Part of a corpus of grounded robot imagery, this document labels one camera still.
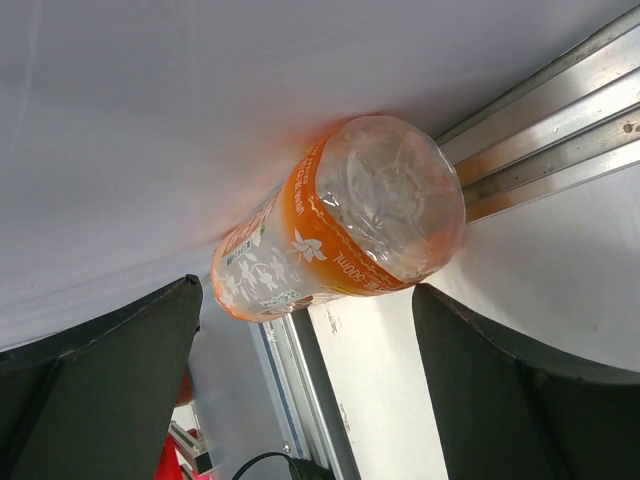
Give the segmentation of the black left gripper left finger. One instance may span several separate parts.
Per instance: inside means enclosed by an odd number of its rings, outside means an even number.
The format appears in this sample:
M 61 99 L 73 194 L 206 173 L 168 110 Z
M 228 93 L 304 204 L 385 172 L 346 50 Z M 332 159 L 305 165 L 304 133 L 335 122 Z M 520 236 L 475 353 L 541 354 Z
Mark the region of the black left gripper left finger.
M 2 352 L 2 478 L 153 478 L 202 298 L 187 275 Z

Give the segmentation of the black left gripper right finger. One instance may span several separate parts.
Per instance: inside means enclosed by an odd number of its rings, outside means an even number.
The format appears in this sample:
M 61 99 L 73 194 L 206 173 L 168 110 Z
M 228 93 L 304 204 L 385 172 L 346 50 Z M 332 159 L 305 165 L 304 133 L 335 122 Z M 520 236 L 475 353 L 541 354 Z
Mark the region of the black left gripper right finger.
M 638 373 L 551 347 L 427 284 L 412 311 L 450 478 L 638 478 Z

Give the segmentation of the orange label bottle table corner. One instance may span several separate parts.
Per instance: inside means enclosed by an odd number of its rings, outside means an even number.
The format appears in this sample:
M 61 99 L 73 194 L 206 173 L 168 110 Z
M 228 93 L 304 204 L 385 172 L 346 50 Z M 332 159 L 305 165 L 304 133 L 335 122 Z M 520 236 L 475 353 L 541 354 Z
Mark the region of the orange label bottle table corner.
M 344 123 L 216 248 L 220 306 L 270 321 L 343 296 L 379 296 L 441 270 L 466 224 L 458 176 L 435 142 L 391 116 Z

